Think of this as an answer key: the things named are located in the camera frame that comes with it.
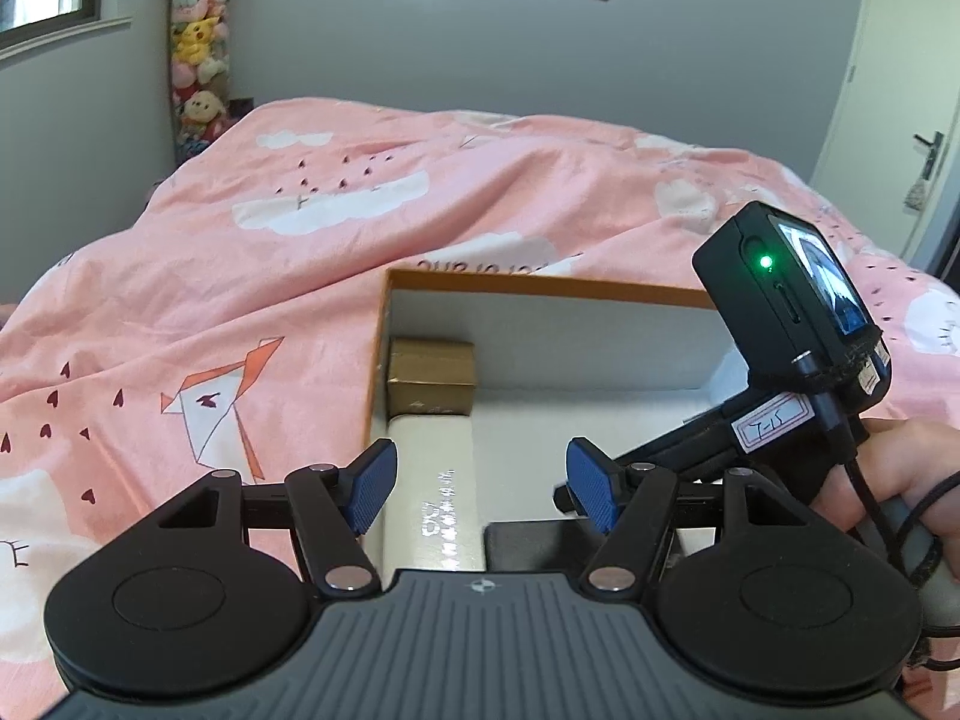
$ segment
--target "white door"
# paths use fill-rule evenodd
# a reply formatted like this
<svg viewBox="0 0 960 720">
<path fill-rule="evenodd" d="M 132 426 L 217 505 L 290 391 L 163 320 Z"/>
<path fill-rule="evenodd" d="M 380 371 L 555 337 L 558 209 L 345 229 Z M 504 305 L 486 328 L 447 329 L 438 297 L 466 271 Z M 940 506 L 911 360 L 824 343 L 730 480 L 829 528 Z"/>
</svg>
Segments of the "white door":
<svg viewBox="0 0 960 720">
<path fill-rule="evenodd" d="M 937 167 L 956 137 L 960 0 L 865 0 L 851 73 L 811 183 L 875 244 L 904 256 L 932 211 L 904 205 L 929 151 L 914 134 L 944 133 Z"/>
</svg>

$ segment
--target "pink bedding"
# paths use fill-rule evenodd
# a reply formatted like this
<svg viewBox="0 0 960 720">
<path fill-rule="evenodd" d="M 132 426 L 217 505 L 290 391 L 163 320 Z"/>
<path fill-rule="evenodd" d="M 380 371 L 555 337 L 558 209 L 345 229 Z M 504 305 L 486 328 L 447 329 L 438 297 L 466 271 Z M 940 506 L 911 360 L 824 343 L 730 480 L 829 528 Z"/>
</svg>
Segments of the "pink bedding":
<svg viewBox="0 0 960 720">
<path fill-rule="evenodd" d="M 388 266 L 698 287 L 694 248 L 752 199 L 845 262 L 896 363 L 880 411 L 960 426 L 960 298 L 777 163 L 577 119 L 254 111 L 0 332 L 0 716 L 61 695 L 42 605 L 98 545 L 208 469 L 352 459 Z"/>
</svg>

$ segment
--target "camera screen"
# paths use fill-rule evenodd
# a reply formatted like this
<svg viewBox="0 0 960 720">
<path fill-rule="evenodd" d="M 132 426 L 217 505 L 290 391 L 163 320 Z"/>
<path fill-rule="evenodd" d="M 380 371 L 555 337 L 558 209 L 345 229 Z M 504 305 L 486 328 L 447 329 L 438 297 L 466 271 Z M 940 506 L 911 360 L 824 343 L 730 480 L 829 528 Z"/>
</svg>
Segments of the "camera screen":
<svg viewBox="0 0 960 720">
<path fill-rule="evenodd" d="M 856 291 L 824 240 L 810 230 L 795 227 L 785 221 L 777 220 L 776 224 L 800 264 L 810 275 L 820 300 L 832 311 L 840 332 L 849 335 L 861 327 L 866 327 L 867 317 L 856 298 Z"/>
</svg>

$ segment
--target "gray ribbed panel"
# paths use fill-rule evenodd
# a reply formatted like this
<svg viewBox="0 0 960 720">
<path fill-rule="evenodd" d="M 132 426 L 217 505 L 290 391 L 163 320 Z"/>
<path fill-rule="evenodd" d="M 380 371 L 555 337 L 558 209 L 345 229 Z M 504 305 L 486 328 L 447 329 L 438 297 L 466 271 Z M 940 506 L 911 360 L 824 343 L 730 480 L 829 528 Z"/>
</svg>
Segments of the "gray ribbed panel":
<svg viewBox="0 0 960 720">
<path fill-rule="evenodd" d="M 683 670 L 635 608 L 588 601 L 556 574 L 404 572 L 372 601 L 330 607 L 279 669 L 177 707 L 82 693 L 49 720 L 904 720 L 893 696 L 789 709 Z"/>
</svg>

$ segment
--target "door handle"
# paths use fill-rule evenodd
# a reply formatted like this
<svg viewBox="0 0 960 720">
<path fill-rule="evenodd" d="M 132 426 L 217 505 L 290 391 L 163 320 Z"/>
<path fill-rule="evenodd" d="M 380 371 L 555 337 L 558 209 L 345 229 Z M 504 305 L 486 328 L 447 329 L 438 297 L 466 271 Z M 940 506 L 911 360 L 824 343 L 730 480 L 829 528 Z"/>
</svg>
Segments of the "door handle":
<svg viewBox="0 0 960 720">
<path fill-rule="evenodd" d="M 913 139 L 919 141 L 926 146 L 929 151 L 926 153 L 926 163 L 923 165 L 923 174 L 920 176 L 925 181 L 930 180 L 930 176 L 933 175 L 933 169 L 937 166 L 937 159 L 940 157 L 940 149 L 944 147 L 944 133 L 936 132 L 933 136 L 932 141 L 928 141 L 922 135 L 914 135 Z"/>
</svg>

